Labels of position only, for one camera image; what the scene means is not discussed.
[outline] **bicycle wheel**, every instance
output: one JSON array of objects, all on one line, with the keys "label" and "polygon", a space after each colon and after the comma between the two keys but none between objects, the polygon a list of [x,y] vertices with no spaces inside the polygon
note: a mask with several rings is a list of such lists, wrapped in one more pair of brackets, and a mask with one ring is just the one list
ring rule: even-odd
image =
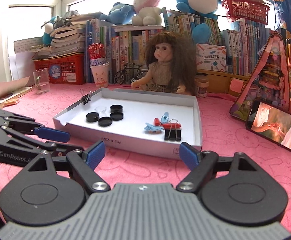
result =
[{"label": "bicycle wheel", "polygon": [[113,83],[116,85],[122,85],[124,80],[125,80],[125,75],[124,75],[124,72],[121,70],[115,74],[113,78]]},{"label": "bicycle wheel", "polygon": [[140,70],[140,72],[137,75],[136,80],[143,78],[146,75],[147,71],[146,70]]}]

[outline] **blue round sticker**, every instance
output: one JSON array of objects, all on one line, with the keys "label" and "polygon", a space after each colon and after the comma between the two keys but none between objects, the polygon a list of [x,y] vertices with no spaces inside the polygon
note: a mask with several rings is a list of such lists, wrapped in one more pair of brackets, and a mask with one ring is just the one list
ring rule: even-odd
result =
[{"label": "blue round sticker", "polygon": [[61,68],[58,65],[52,65],[49,68],[49,75],[54,78],[54,79],[58,79],[61,77]]}]

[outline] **gray ribbed panel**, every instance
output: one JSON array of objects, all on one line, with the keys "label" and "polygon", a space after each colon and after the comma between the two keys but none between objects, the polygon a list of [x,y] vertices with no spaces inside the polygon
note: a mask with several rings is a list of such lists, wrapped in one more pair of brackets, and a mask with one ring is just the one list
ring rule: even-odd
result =
[{"label": "gray ribbed panel", "polygon": [[80,212],[59,224],[8,223],[0,230],[2,240],[281,240],[289,235],[279,223],[229,225],[210,215],[194,194],[177,192],[168,183],[117,184],[92,194]]}]

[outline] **red crate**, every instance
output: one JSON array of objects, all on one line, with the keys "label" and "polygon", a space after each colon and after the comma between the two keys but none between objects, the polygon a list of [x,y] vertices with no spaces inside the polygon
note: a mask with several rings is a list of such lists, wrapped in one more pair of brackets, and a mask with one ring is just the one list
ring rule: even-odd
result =
[{"label": "red crate", "polygon": [[268,5],[246,0],[223,0],[222,7],[225,8],[229,21],[245,18],[268,25]]},{"label": "red crate", "polygon": [[84,84],[84,53],[34,60],[36,70],[48,69],[52,84]]}]

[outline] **paper cup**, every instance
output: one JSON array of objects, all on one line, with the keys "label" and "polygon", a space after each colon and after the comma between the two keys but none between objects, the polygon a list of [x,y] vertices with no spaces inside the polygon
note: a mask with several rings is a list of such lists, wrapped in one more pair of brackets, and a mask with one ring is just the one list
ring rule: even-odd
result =
[{"label": "paper cup", "polygon": [[93,80],[97,88],[105,88],[109,85],[109,63],[99,66],[90,65]]}]

